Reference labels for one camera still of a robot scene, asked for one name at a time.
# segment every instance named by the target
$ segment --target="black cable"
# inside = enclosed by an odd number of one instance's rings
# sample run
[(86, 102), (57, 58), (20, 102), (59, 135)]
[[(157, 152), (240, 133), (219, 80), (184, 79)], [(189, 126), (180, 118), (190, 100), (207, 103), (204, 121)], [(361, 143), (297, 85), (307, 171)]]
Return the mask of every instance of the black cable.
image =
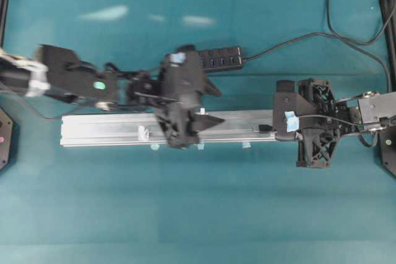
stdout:
[(358, 138), (360, 142), (367, 148), (374, 148), (378, 143), (378, 132), (374, 133), (372, 137), (372, 142), (368, 143), (367, 140), (364, 139), (362, 133), (359, 133)]
[(69, 116), (71, 114), (74, 114), (76, 111), (87, 107), (88, 105), (90, 105), (92, 102), (91, 101), (86, 101), (85, 103), (79, 103), (75, 108), (71, 109), (70, 111), (64, 113), (64, 114), (60, 114), (56, 117), (47, 117), (44, 116), (41, 112), (39, 112), (33, 105), (31, 105), (23, 96), (19, 95), (18, 93), (16, 93), (15, 91), (11, 90), (9, 87), (7, 87), (5, 84), (3, 84), (2, 81), (0, 81), (0, 88), (5, 89), (8, 93), (10, 93), (11, 95), (14, 95), (18, 98), (19, 102), (25, 106), (27, 109), (29, 109), (33, 114), (35, 114), (36, 116), (46, 120), (46, 121), (58, 121), (60, 119), (62, 119), (62, 117), (64, 116)]
[(355, 127), (359, 127), (359, 126), (370, 126), (370, 125), (380, 125), (382, 124), (382, 122), (371, 122), (371, 123), (365, 123), (365, 124), (356, 124), (356, 123), (352, 123), (352, 122), (348, 122), (345, 120), (341, 120), (341, 119), (337, 119), (336, 117), (332, 117), (332, 116), (325, 116), (323, 114), (305, 114), (303, 116), (297, 116), (300, 119), (303, 119), (305, 117), (323, 117), (324, 119), (331, 119), (333, 121), (338, 121), (347, 125), (351, 125), (351, 126), (355, 126)]
[(262, 57), (262, 56), (265, 56), (266, 54), (271, 53), (272, 51), (275, 51), (275, 50), (280, 49), (280, 48), (282, 48), (282, 47), (284, 47), (284, 46), (287, 46), (287, 45), (291, 45), (291, 44), (296, 43), (296, 42), (298, 42), (298, 41), (305, 40), (306, 38), (309, 38), (309, 37), (313, 37), (313, 36), (325, 36), (325, 37), (330, 37), (330, 38), (337, 38), (338, 40), (342, 41), (343, 43), (345, 43), (345, 44), (348, 45), (349, 47), (353, 48), (354, 50), (356, 50), (356, 51), (358, 51), (358, 52), (360, 52), (360, 53), (366, 55), (367, 57), (370, 57), (371, 59), (375, 60), (376, 62), (378, 62), (378, 63), (382, 66), (382, 68), (383, 68), (383, 70), (384, 70), (384, 72), (385, 72), (386, 80), (387, 80), (387, 91), (390, 92), (390, 86), (391, 86), (390, 73), (389, 73), (388, 67), (386, 66), (385, 62), (382, 61), (382, 60), (381, 60), (380, 58), (378, 58), (377, 56), (375, 56), (375, 55), (373, 55), (373, 54), (371, 54), (371, 53), (369, 53), (369, 52), (367, 52), (367, 51), (365, 51), (365, 50), (363, 50), (363, 49), (357, 47), (356, 45), (361, 45), (361, 46), (371, 45), (371, 44), (375, 43), (375, 42), (384, 34), (384, 31), (385, 31), (385, 29), (386, 29), (386, 26), (388, 26), (388, 24), (389, 24), (391, 18), (393, 17), (393, 15), (395, 14), (395, 11), (396, 11), (396, 0), (393, 0), (393, 2), (394, 2), (394, 3), (393, 3), (393, 6), (392, 6), (392, 10), (391, 10), (391, 12), (390, 12), (388, 18), (387, 18), (386, 21), (384, 22), (382, 28), (381, 28), (381, 29), (379, 30), (379, 32), (375, 35), (374, 38), (372, 38), (372, 39), (370, 39), (370, 40), (368, 40), (368, 41), (355, 40), (355, 39), (352, 39), (352, 38), (349, 38), (349, 37), (345, 37), (345, 36), (339, 35), (339, 34), (334, 30), (334, 28), (333, 28), (333, 26), (332, 26), (332, 24), (331, 24), (331, 19), (330, 19), (330, 0), (326, 0), (327, 26), (329, 27), (329, 30), (330, 30), (332, 33), (326, 33), (326, 32), (311, 32), (311, 33), (305, 34), (305, 35), (303, 35), (303, 36), (299, 36), (299, 37), (297, 37), (297, 38), (293, 38), (293, 39), (291, 39), (291, 40), (284, 41), (283, 43), (280, 43), (280, 44), (278, 44), (278, 45), (276, 45), (276, 46), (273, 46), (273, 47), (271, 47), (271, 48), (269, 48), (269, 49), (266, 49), (266, 50), (264, 50), (264, 51), (262, 51), (262, 52), (260, 52), (260, 53), (258, 53), (258, 54), (256, 54), (256, 55), (254, 55), (254, 56), (246, 57), (246, 58), (243, 59), (243, 62), (248, 62), (248, 61), (251, 61), (251, 60), (255, 60), (255, 59), (257, 59), (257, 58), (260, 58), (260, 57)]

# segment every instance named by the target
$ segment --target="black bracket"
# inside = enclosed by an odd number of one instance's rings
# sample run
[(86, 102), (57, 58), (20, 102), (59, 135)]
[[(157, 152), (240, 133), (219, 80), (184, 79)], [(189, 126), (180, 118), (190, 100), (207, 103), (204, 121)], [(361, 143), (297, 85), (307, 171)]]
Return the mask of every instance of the black bracket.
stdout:
[[(382, 19), (385, 20), (392, 9), (392, 0), (379, 0)], [(389, 57), (392, 90), (396, 91), (396, 19), (392, 17), (385, 29), (385, 37)], [(396, 176), (396, 128), (389, 127), (379, 132), (382, 165)]]
[(0, 170), (8, 163), (13, 124), (10, 117), (0, 109)]

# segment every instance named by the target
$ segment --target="black frame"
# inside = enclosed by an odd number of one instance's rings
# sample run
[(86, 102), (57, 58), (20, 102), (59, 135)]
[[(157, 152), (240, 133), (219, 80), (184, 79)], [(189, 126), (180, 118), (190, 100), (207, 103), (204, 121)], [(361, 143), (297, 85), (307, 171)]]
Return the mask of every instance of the black frame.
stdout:
[[(392, 0), (379, 0), (382, 19), (388, 18), (392, 9)], [(396, 91), (396, 19), (392, 17), (385, 29), (385, 37), (389, 57), (389, 72), (391, 75), (392, 91)], [(382, 165), (396, 176), (396, 127), (379, 132), (379, 143)]]
[(4, 31), (6, 30), (8, 0), (0, 0), (0, 47), (4, 41)]

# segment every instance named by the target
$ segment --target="black plastic part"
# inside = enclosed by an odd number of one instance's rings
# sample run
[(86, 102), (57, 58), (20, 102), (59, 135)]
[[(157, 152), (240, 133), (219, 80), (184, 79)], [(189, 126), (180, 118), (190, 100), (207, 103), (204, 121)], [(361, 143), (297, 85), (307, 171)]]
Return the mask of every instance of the black plastic part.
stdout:
[[(392, 0), (379, 0), (382, 11), (382, 19), (388, 18), (390, 10), (394, 5)], [(389, 57), (389, 72), (392, 82), (392, 90), (396, 91), (396, 19), (392, 17), (385, 29), (385, 37)], [(386, 140), (391, 140), (391, 145), (386, 145)], [(396, 128), (379, 132), (379, 143), (381, 149), (382, 165), (396, 176)]]
[(29, 88), (30, 71), (18, 68), (0, 58), (0, 82), (12, 91), (24, 96)]
[(184, 60), (171, 61), (167, 55), (161, 64), (158, 83), (162, 98), (172, 98), (175, 102), (164, 103), (154, 108), (158, 123), (172, 148), (187, 148), (199, 143), (198, 132), (222, 123), (224, 120), (196, 114), (202, 106), (202, 96), (221, 96), (201, 65), (199, 52), (193, 45), (182, 46), (176, 53), (184, 53)]
[(382, 165), (396, 176), (396, 126), (381, 131), (379, 143)]
[(6, 30), (7, 8), (8, 0), (0, 0), (0, 47), (2, 47)]
[(243, 67), (242, 51), (239, 46), (220, 49), (205, 49), (198, 52), (204, 71), (219, 72)]
[(0, 170), (8, 163), (13, 124), (10, 117), (0, 109)]
[(259, 132), (260, 133), (269, 133), (273, 131), (272, 126), (270, 125), (259, 125)]
[[(290, 80), (277, 82), (277, 91), (273, 103), (273, 129), (275, 138), (279, 141), (289, 142), (296, 140), (295, 132), (287, 132), (285, 112), (294, 111), (297, 116), (317, 113), (317, 107), (295, 92), (295, 83)], [(300, 120), (300, 127), (313, 126), (315, 119)]]
[[(36, 59), (48, 66), (47, 79), (51, 85), (45, 95), (72, 103), (78, 98), (93, 103), (118, 103), (118, 75), (112, 71), (97, 72), (69, 49), (41, 45)], [(104, 88), (95, 88), (100, 82)]]

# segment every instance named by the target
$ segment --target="teal table surface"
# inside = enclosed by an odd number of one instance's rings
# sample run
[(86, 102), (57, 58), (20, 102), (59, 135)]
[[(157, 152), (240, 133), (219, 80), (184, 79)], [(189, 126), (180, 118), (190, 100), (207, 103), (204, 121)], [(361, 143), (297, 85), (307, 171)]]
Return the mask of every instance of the teal table surface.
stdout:
[[(338, 31), (368, 39), (378, 0), (332, 0)], [(324, 0), (10, 0), (4, 48), (75, 49), (101, 68), (148, 69), (180, 45), (257, 53), (327, 30)], [(387, 59), (385, 39), (367, 47)], [(275, 82), (329, 79), (336, 97), (385, 92), (380, 65), (315, 37), (243, 70), (212, 74), (208, 110), (272, 108)], [(70, 107), (29, 99), (48, 116)], [(396, 179), (377, 150), (343, 139), (330, 169), (295, 167), (295, 143), (63, 148), (45, 122), (3, 95), (17, 123), (0, 172), (1, 263), (395, 263)]]

